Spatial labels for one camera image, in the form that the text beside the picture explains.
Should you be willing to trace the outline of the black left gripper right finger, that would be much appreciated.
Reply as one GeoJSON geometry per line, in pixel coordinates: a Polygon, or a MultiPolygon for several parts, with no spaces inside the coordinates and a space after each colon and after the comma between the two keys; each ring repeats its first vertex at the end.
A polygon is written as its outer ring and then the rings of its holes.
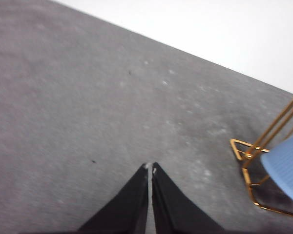
{"type": "Polygon", "coordinates": [[[158,234],[213,234],[225,229],[196,206],[155,162],[152,206],[158,234]]]}

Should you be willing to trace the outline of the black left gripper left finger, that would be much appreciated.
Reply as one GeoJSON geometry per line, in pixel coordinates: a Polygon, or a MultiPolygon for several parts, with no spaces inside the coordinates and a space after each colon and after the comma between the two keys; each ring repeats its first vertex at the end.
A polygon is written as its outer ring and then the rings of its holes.
{"type": "Polygon", "coordinates": [[[144,163],[124,187],[78,231],[85,234],[144,234],[148,213],[148,168],[144,163]]]}

